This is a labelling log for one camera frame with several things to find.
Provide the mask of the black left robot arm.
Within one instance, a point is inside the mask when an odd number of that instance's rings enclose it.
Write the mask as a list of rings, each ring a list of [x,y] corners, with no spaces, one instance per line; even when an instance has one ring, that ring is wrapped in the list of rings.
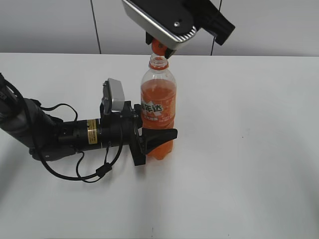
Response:
[[[99,119],[63,121],[47,114],[38,100],[25,99],[31,118],[28,125],[17,94],[4,77],[0,78],[0,127],[29,148],[39,160],[35,139],[45,161],[56,161],[76,152],[128,145],[136,166],[146,163],[146,155],[160,145],[177,138],[177,130],[146,129],[141,105],[125,101],[122,83],[109,78],[103,84]]]

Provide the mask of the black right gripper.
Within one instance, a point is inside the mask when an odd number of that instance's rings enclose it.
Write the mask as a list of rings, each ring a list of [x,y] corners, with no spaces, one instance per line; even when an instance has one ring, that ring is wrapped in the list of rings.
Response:
[[[215,37],[215,42],[223,45],[235,29],[233,25],[210,0],[185,0],[185,8],[193,17],[195,28],[201,28]],[[154,37],[146,32],[146,44],[151,45]],[[167,48],[165,59],[169,59],[176,50]]]

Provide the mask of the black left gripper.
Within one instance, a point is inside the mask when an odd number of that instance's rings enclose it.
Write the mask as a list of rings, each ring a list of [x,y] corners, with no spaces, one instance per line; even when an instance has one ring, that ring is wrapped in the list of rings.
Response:
[[[99,138],[102,146],[117,146],[119,148],[115,158],[110,163],[112,166],[119,159],[124,145],[129,146],[134,165],[140,166],[145,165],[146,154],[177,138],[178,131],[175,128],[142,128],[142,107],[140,104],[132,106],[130,101],[126,101],[122,111],[111,112],[109,115],[102,115],[102,109],[101,105]],[[142,128],[142,135],[139,137],[138,129],[140,128]]]

